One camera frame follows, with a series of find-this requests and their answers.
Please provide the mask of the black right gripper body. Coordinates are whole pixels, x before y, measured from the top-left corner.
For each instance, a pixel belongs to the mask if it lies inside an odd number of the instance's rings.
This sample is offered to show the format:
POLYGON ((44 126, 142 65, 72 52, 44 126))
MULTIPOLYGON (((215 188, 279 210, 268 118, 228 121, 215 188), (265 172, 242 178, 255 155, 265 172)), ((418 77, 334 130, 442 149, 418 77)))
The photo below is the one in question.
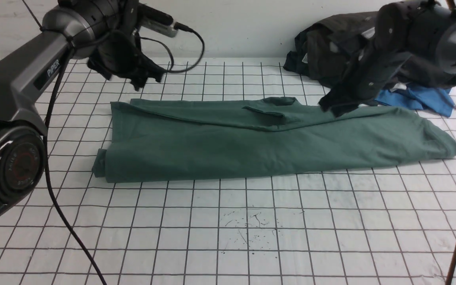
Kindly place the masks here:
POLYGON ((456 73, 456 6, 434 0, 404 0, 382 6, 374 36, 354 54, 340 83, 319 101, 335 117, 375 99, 410 56, 456 73))

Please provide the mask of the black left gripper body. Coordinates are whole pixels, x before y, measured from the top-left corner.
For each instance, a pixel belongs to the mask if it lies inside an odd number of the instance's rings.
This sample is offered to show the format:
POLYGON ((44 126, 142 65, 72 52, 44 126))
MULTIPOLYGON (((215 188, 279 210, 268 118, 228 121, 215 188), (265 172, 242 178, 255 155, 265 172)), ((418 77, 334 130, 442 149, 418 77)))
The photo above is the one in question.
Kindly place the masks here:
POLYGON ((93 51, 87 60, 87 67, 101 74, 106 80, 113 76, 129 80, 136 91, 144 88, 148 79, 160 83, 165 74, 141 51, 141 40, 137 28, 137 0, 127 0, 118 15, 119 22, 110 27, 108 36, 93 51))

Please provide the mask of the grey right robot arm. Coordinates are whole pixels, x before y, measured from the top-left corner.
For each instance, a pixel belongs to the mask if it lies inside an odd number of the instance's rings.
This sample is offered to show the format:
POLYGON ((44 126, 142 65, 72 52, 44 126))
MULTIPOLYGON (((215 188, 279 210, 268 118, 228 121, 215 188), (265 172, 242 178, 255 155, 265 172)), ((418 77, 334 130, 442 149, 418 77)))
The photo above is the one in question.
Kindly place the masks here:
POLYGON ((410 56, 448 73, 456 73, 456 6, 434 0, 404 0, 382 6, 375 33, 351 58, 340 83, 320 101, 335 117, 375 99, 410 56))

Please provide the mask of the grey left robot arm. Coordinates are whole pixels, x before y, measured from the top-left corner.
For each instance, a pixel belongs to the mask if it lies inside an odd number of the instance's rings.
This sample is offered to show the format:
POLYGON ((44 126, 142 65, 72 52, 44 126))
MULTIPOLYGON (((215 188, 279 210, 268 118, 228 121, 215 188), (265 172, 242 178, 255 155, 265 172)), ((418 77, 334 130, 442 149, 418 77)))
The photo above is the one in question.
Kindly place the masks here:
POLYGON ((0 60, 0 216, 40 181, 48 127, 36 102, 60 81, 71 59, 87 59, 106 80, 136 89, 163 72, 141 53, 140 27, 175 32, 174 19, 137 0, 60 0, 43 17, 40 34, 0 60))

